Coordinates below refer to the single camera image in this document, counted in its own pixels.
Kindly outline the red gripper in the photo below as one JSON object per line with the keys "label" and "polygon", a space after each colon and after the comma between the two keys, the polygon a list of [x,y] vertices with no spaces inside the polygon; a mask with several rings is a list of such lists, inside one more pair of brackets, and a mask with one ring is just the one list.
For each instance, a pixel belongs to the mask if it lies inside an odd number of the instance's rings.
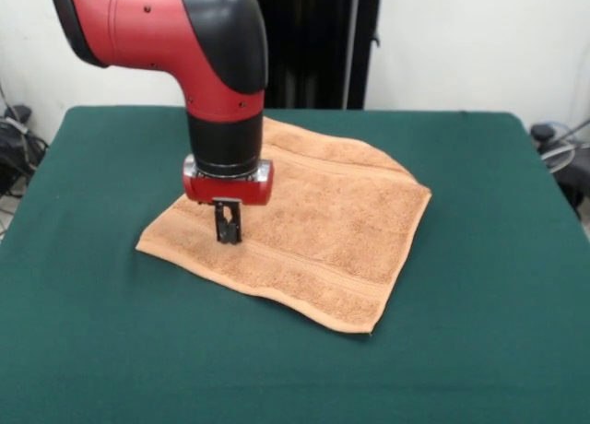
{"label": "red gripper", "polygon": [[[265,206],[271,198],[274,172],[274,163],[263,159],[250,175],[238,178],[210,177],[197,168],[195,158],[190,154],[183,162],[184,193],[188,199],[202,204],[223,200],[240,202],[246,206]],[[240,203],[229,203],[230,221],[225,216],[225,204],[214,204],[218,242],[239,244],[242,241]]]}

